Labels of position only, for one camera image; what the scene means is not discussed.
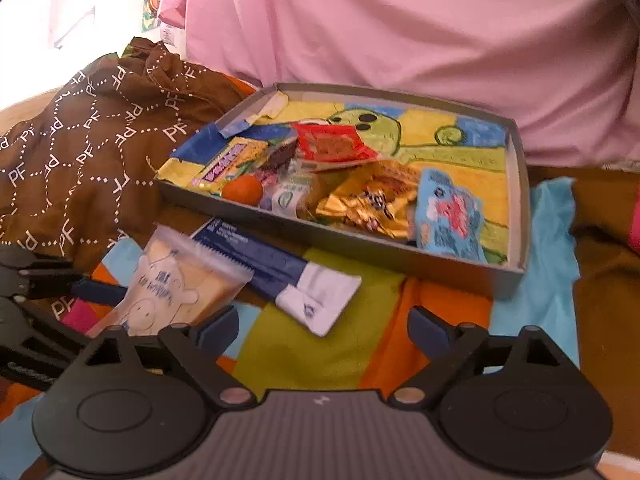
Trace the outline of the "pink bed sheet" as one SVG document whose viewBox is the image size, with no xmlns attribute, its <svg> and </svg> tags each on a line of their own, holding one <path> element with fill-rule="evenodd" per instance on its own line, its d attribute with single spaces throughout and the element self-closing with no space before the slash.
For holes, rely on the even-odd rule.
<svg viewBox="0 0 640 480">
<path fill-rule="evenodd" d="M 186 56 L 253 86 L 356 84 L 518 124 L 533 164 L 639 155 L 639 17 L 623 0 L 160 0 Z"/>
</svg>

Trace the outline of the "light blue candy packet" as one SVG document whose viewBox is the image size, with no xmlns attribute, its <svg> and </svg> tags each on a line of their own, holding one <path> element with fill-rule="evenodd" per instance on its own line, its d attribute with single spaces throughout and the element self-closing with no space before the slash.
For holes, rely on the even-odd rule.
<svg viewBox="0 0 640 480">
<path fill-rule="evenodd" d="M 433 255 L 486 262 L 480 246 L 483 204 L 436 169 L 422 171 L 416 196 L 416 247 Z"/>
</svg>

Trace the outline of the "dark brown wrapped snack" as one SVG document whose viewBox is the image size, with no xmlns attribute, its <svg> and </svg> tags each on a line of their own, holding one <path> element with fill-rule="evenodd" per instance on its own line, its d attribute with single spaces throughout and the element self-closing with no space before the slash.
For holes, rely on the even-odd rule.
<svg viewBox="0 0 640 480">
<path fill-rule="evenodd" d="M 268 148 L 265 152 L 265 159 L 262 162 L 260 169 L 264 171 L 277 171 L 281 166 L 286 165 L 295 155 L 297 144 L 297 136 L 288 136 L 279 144 Z"/>
</svg>

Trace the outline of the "brown PF patterned cloth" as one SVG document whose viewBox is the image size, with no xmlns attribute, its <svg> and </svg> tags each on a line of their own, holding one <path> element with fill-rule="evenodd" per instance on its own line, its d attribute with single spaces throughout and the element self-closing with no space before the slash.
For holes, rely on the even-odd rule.
<svg viewBox="0 0 640 480">
<path fill-rule="evenodd" d="M 154 181 L 184 141 L 252 93 L 243 81 L 134 38 L 80 70 L 34 118 L 1 138 L 1 244 L 93 270 L 122 238 L 204 218 Z"/>
</svg>

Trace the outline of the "colourful wall poster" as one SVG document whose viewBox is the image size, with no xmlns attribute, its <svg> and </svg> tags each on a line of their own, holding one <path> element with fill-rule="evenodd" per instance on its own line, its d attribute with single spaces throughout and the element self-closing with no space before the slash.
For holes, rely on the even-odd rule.
<svg viewBox="0 0 640 480">
<path fill-rule="evenodd" d="M 143 0 L 141 18 L 142 32 L 148 32 L 158 27 L 158 23 L 160 22 L 158 19 L 159 13 L 160 0 Z"/>
</svg>

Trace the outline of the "gold foil snack packet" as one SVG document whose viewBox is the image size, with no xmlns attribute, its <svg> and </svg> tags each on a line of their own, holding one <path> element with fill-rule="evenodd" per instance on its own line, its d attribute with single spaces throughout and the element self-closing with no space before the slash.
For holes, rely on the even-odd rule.
<svg viewBox="0 0 640 480">
<path fill-rule="evenodd" d="M 420 177 L 419 170 L 396 160 L 359 166 L 320 200 L 316 215 L 393 240 L 408 240 L 409 206 L 416 201 Z"/>
</svg>

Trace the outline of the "red snack packet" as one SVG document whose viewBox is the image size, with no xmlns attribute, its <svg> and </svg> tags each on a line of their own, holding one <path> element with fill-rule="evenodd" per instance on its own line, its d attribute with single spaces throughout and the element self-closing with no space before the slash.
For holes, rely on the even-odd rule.
<svg viewBox="0 0 640 480">
<path fill-rule="evenodd" d="M 378 152 L 369 148 L 353 126 L 294 124 L 299 157 L 306 162 L 368 162 L 378 159 Z"/>
</svg>

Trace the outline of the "yellow candy packet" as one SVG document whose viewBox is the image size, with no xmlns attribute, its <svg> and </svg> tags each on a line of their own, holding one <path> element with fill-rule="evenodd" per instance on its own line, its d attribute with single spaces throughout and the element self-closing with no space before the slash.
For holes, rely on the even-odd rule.
<svg viewBox="0 0 640 480">
<path fill-rule="evenodd" d="M 224 187 L 245 174 L 269 148 L 269 143 L 237 136 L 233 138 L 190 182 L 198 192 L 220 195 Z"/>
</svg>

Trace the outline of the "toast bread clear packet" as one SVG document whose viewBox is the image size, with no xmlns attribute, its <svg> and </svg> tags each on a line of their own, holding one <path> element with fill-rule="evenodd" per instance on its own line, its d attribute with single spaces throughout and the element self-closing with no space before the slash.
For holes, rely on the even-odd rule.
<svg viewBox="0 0 640 480">
<path fill-rule="evenodd" d="M 195 325 L 232 301 L 254 271 L 168 226 L 158 226 L 124 299 L 88 331 L 94 338 L 120 325 L 131 336 L 156 335 L 171 324 Z"/>
</svg>

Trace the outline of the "grey box with frog drawing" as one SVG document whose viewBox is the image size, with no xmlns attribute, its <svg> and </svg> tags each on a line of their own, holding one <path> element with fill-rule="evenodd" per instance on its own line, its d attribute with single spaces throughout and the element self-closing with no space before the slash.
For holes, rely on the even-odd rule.
<svg viewBox="0 0 640 480">
<path fill-rule="evenodd" d="M 178 204 L 483 296 L 525 273 L 516 123 L 335 84 L 274 84 L 199 128 L 157 171 Z"/>
</svg>

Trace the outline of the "blue and white snack packet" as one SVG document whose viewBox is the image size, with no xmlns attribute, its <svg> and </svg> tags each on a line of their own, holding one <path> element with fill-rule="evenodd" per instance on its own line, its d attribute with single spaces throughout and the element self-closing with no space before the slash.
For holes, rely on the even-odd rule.
<svg viewBox="0 0 640 480">
<path fill-rule="evenodd" d="M 358 275 L 300 258 L 221 219 L 209 220 L 193 239 L 248 266 L 250 286 L 318 337 L 329 333 L 362 283 Z"/>
</svg>

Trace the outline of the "orange round snack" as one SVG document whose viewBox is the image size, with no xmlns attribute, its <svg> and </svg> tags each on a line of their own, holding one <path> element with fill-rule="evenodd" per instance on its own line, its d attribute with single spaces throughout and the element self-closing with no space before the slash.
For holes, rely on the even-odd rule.
<svg viewBox="0 0 640 480">
<path fill-rule="evenodd" d="M 225 200 L 247 206 L 257 206 L 262 200 L 264 189 L 252 174 L 243 174 L 227 183 L 222 189 L 221 196 Z"/>
</svg>

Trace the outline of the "white green snack packet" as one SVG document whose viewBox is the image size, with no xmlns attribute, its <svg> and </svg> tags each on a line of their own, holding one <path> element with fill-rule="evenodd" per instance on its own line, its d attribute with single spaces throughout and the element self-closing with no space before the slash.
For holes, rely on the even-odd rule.
<svg viewBox="0 0 640 480">
<path fill-rule="evenodd" d="M 311 185 L 311 174 L 291 174 L 277 180 L 264 187 L 259 208 L 281 217 L 305 219 Z"/>
</svg>

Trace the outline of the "colourful cartoon blanket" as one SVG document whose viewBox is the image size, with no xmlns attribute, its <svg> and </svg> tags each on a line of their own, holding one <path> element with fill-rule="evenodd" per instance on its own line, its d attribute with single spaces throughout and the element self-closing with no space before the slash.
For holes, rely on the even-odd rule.
<svg viewBox="0 0 640 480">
<path fill-rule="evenodd" d="M 614 434 L 601 470 L 639 474 L 639 175 L 535 167 L 527 271 L 512 298 L 491 300 L 372 266 L 328 336 L 312 336 L 272 304 L 245 294 L 238 336 L 218 365 L 256 393 L 269 388 L 393 388 L 424 367 L 408 315 L 426 307 L 495 335 L 542 327 L 608 401 Z"/>
</svg>

